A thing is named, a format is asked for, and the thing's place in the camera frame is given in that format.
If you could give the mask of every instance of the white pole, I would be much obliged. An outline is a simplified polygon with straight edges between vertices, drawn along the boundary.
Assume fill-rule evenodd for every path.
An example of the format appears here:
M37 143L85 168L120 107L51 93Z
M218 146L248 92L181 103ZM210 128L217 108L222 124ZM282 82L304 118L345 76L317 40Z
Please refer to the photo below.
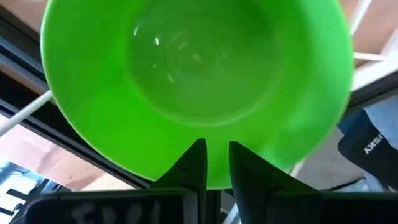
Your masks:
M51 91L45 92L43 95L39 96L36 100L29 103L26 107L24 107L20 112L16 113L13 117L11 117L7 122L4 124L0 124L0 137L3 134L6 134L10 129L20 123L22 120L27 118L37 109L39 109L43 104L51 100L52 93Z
M368 54L368 53L354 53L354 58L355 59L362 59L362 60L372 60L372 61L383 61L387 57L384 55L378 55L378 54Z
M355 31L358 29L359 24L361 23L363 17L365 16L366 11L368 10L372 0L360 0L356 6L356 9L351 16L350 25L351 30L350 34L354 35Z

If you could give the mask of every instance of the wooden surface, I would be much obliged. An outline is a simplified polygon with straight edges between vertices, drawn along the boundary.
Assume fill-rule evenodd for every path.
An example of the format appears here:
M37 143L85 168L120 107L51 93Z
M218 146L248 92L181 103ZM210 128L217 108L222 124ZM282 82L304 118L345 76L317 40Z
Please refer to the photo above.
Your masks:
M0 124L6 121L0 115ZM1 136L0 157L73 190L132 189L20 125Z
M348 19L358 1L339 0ZM2 6L37 32L40 31L46 3L47 0L0 0ZM353 36L355 51L379 53L397 26L398 0L373 0Z

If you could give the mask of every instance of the white rod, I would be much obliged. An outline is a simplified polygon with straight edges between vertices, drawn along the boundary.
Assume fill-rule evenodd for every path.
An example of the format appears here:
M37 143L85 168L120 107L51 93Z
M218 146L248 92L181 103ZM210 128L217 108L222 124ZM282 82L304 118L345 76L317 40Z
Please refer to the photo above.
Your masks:
M353 15L351 16L350 19L350 26L351 26L351 30L350 30L350 34L354 35L355 31L358 29L359 24L361 23L363 17L365 16L366 11L368 10L370 4L371 4L372 0L359 0L356 9L353 13Z
M39 96L36 100L29 103L26 107L24 107L20 112L16 113L13 117L11 117L7 122L4 124L0 124L0 137L3 134L6 134L10 129L20 123L22 120L27 118L37 109L39 109L43 104L51 100L52 93L51 91L45 92L43 95Z
M398 49L392 51L382 62L370 62L355 70L351 91L367 86L398 70Z
M378 54L368 54L368 53L354 53L355 59L362 59L362 60L372 60L372 61L384 61L387 57L384 55Z
M223 224L232 224L236 217L238 216L238 205L235 203L234 206L232 207L231 211L228 213L226 218L224 219Z
M398 27L396 27L395 31L391 34L389 40L383 47L381 54L389 56L390 54L394 53L396 48L398 48Z
M297 174L303 168L305 160L306 160L306 158L304 158L302 161L300 161L300 162L296 163L296 165L294 165L292 171L290 171L290 176L291 177L296 178Z

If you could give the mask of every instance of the wooden ceiling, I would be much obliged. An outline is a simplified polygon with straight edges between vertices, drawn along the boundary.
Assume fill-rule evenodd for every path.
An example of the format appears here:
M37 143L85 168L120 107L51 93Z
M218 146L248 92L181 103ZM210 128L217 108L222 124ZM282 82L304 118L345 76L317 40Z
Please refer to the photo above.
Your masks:
M347 21L352 18L360 0L339 0ZM31 28L40 32L47 0L0 0L0 4ZM398 0L373 0L353 35L355 52L379 54L398 27ZM356 65L366 63L356 60Z

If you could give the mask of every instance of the green bowl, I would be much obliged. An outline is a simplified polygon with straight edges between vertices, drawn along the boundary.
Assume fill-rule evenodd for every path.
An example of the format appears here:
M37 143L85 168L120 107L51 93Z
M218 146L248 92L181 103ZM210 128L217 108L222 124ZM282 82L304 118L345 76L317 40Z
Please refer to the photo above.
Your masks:
M205 138L209 189L231 187L230 141L280 169L311 153L353 74L335 0L50 0L42 56L99 153L156 180Z

